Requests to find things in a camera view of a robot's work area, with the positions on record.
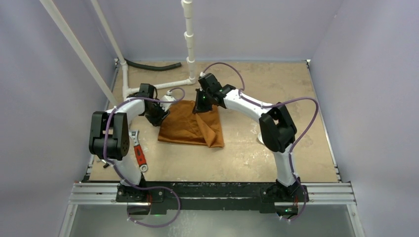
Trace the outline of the orange cloth napkin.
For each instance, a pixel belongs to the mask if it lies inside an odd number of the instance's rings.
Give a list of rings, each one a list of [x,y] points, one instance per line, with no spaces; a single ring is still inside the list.
[[[182,100],[169,108],[160,126],[158,141],[223,148],[224,139],[216,106],[205,113],[193,113],[195,102]]]

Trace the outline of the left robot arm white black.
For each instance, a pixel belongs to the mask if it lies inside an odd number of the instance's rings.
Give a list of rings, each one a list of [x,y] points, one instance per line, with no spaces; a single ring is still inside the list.
[[[138,116],[144,116],[153,126],[160,126],[169,115],[169,107],[177,100],[167,93],[157,98],[155,86],[142,83],[137,93],[129,95],[119,105],[92,114],[88,148],[91,154],[105,161],[129,187],[128,196],[135,202],[147,197],[147,188],[141,184],[143,170],[129,157],[129,125]]]

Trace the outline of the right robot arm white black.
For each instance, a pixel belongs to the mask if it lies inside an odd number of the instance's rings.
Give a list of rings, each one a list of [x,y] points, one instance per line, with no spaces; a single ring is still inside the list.
[[[276,183],[266,193],[272,192],[284,201],[295,197],[299,185],[291,147],[297,129],[286,106],[263,107],[261,102],[252,102],[240,95],[234,86],[222,86],[211,73],[201,73],[198,82],[200,88],[196,90],[193,112],[205,113],[211,111],[213,106],[218,106],[237,111],[256,121],[260,127],[262,143],[273,153],[277,168]]]

